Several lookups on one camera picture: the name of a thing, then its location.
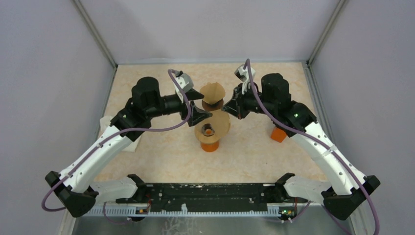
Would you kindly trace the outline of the orange glass flask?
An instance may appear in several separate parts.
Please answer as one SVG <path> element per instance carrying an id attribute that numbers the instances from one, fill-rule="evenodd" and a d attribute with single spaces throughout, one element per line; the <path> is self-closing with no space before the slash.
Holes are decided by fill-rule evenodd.
<path id="1" fill-rule="evenodd" d="M 200 142 L 201 148 L 205 152 L 214 152 L 219 148 L 220 145 L 220 137 L 217 135 L 216 132 L 213 136 L 209 137 L 206 137 L 201 133 L 198 137 L 198 140 Z"/>

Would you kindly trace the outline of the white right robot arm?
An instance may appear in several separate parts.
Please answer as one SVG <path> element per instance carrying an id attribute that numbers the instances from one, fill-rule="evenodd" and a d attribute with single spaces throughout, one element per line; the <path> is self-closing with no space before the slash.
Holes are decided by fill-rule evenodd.
<path id="1" fill-rule="evenodd" d="M 276 182 L 276 197 L 282 202 L 298 197 L 320 203 L 335 218 L 346 220 L 366 200 L 360 187 L 372 194 L 380 186 L 379 179 L 356 169 L 328 138 L 316 116 L 303 103 L 291 99 L 289 83 L 279 73 L 261 78 L 259 104 L 246 74 L 235 73 L 242 82 L 234 88 L 232 98 L 222 110 L 244 119 L 249 113 L 263 114 L 263 108 L 280 123 L 292 128 L 283 133 L 305 150 L 327 178 L 326 182 L 286 173 Z"/>

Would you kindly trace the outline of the brown paper coffee filter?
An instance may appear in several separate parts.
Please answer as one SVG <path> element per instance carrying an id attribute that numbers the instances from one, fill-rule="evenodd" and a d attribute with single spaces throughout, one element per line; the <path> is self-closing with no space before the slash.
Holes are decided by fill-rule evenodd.
<path id="1" fill-rule="evenodd" d="M 200 89 L 200 93 L 204 95 L 203 101 L 207 104 L 215 104 L 226 95 L 224 87 L 218 82 L 207 83 Z"/>

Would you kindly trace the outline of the clear glass dripper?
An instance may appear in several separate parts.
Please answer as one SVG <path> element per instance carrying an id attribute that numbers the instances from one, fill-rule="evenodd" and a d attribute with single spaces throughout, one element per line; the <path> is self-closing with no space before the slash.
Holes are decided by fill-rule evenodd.
<path id="1" fill-rule="evenodd" d="M 201 133 L 206 136 L 213 136 L 215 134 L 215 131 L 210 123 L 206 123 L 201 127 Z"/>

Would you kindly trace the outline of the coffee filter box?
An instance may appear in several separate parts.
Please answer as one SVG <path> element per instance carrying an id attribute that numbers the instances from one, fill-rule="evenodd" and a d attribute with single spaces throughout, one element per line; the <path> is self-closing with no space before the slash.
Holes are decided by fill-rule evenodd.
<path id="1" fill-rule="evenodd" d="M 287 134 L 284 132 L 284 130 L 274 127 L 270 138 L 276 142 L 282 143 L 287 138 Z"/>

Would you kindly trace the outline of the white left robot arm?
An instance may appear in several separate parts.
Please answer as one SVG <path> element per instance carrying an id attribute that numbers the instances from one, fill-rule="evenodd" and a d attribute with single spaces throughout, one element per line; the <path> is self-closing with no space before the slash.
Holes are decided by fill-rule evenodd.
<path id="1" fill-rule="evenodd" d="M 94 179 L 122 150 L 152 130 L 153 118 L 178 113 L 189 126 L 194 126 L 211 116 L 195 105 L 195 100 L 204 96 L 193 89 L 190 79 L 180 75 L 175 81 L 176 92 L 161 96 L 157 79 L 139 79 L 125 107 L 87 152 L 60 172 L 51 171 L 46 175 L 46 182 L 72 217 L 81 217 L 94 205 L 105 202 L 147 202 L 146 183 L 135 174 L 103 183 Z"/>

